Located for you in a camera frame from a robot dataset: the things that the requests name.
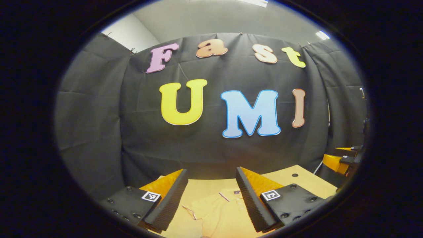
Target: shirt collar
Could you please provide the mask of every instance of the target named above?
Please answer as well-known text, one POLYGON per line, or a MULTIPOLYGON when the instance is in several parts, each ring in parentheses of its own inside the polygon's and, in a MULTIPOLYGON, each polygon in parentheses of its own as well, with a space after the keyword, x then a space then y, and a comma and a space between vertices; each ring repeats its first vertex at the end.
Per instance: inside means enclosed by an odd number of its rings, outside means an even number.
POLYGON ((242 194, 239 188, 222 189, 219 194, 228 202, 242 198, 242 194))

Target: blue letter m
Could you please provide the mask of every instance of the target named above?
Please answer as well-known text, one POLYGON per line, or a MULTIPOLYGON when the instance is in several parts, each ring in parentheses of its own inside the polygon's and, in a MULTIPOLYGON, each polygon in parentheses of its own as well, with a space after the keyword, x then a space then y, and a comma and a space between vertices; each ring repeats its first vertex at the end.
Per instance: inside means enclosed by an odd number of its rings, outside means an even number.
POLYGON ((223 137, 235 138, 242 136, 242 130, 238 128, 238 118, 249 136, 254 133, 260 118, 261 126, 257 130, 259 135, 272 136, 280 133, 276 118, 276 91, 261 91, 253 108, 251 108, 240 91, 226 91, 220 97, 226 101, 228 110, 227 128, 223 131, 223 137))

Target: screw hole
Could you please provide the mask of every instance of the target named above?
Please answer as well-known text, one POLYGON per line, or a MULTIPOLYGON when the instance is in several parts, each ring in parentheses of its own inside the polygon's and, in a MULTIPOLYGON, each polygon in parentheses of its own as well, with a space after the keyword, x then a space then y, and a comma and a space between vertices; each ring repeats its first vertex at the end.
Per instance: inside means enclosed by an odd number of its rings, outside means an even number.
POLYGON ((140 214, 138 214, 138 213, 133 213, 132 214, 135 218, 138 218, 138 219, 140 219, 141 218, 141 215, 140 214))

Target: yellow letter u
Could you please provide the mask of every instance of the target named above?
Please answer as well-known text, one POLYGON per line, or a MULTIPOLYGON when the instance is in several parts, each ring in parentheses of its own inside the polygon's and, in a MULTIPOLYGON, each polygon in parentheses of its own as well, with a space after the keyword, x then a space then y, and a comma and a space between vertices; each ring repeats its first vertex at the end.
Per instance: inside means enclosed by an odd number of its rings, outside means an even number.
POLYGON ((205 79, 194 79, 187 82, 191 89, 191 108, 186 113, 176 109, 176 92, 181 88, 180 83, 167 83, 159 88, 162 93, 162 117, 172 125, 189 125, 196 122, 203 113, 203 87, 207 85, 205 79))

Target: wooden table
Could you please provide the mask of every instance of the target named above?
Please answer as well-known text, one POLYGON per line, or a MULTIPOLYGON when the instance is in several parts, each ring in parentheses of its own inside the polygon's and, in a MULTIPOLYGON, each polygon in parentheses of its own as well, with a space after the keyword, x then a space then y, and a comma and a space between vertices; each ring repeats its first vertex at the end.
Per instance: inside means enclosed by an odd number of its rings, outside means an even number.
MULTIPOLYGON (((334 195, 337 189, 332 184, 312 174, 299 165, 263 174, 263 176, 283 186, 292 183, 298 184, 323 199, 334 195)), ((176 211, 172 222, 169 224, 167 231, 162 231, 159 235, 167 238, 200 238, 202 236, 202 220, 193 220, 181 204, 216 194, 223 188, 237 187, 238 184, 234 178, 223 180, 188 180, 188 184, 182 195, 181 202, 179 203, 178 210, 176 211)), ((258 232, 256 234, 252 234, 252 237, 259 237, 261 235, 263 235, 263 233, 258 232)))

